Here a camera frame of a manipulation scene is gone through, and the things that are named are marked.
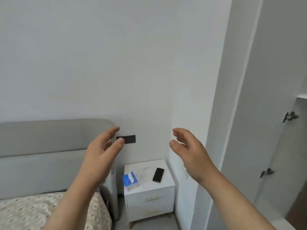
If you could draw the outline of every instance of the shelf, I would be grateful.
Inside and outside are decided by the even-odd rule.
[[[307,94],[300,94],[297,97],[307,99]]]

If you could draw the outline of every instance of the hand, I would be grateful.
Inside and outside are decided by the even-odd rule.
[[[82,185],[91,191],[97,190],[100,184],[105,182],[113,161],[124,147],[123,138],[117,139],[114,143],[111,141],[117,131],[119,127],[104,131],[87,148],[76,180],[81,180]]]
[[[211,161],[205,147],[186,129],[174,128],[173,135],[181,143],[171,140],[169,142],[171,149],[181,157],[190,176],[206,188],[210,178],[219,171]]]

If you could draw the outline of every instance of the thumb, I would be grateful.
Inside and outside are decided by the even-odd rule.
[[[110,158],[110,160],[115,160],[116,156],[124,147],[125,140],[123,138],[118,138],[105,152],[105,156]]]
[[[169,146],[171,147],[171,149],[172,149],[178,156],[181,157],[182,160],[186,157],[186,155],[187,155],[187,150],[186,150],[186,148],[185,148],[182,144],[180,144],[180,143],[178,143],[177,141],[175,141],[175,140],[172,139],[172,140],[169,142]]]

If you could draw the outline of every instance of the left hand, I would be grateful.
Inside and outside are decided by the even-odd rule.
[[[113,161],[124,147],[125,140],[123,138],[117,139],[114,143],[111,141],[118,131],[119,127],[104,131],[87,148],[76,179],[81,180],[81,183],[91,191],[97,190],[100,184],[105,182]]]

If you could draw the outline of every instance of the bed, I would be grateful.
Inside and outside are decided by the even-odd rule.
[[[89,143],[114,127],[105,119],[0,123],[0,229],[41,229],[73,182]],[[118,219],[114,164],[93,196],[85,229]]]

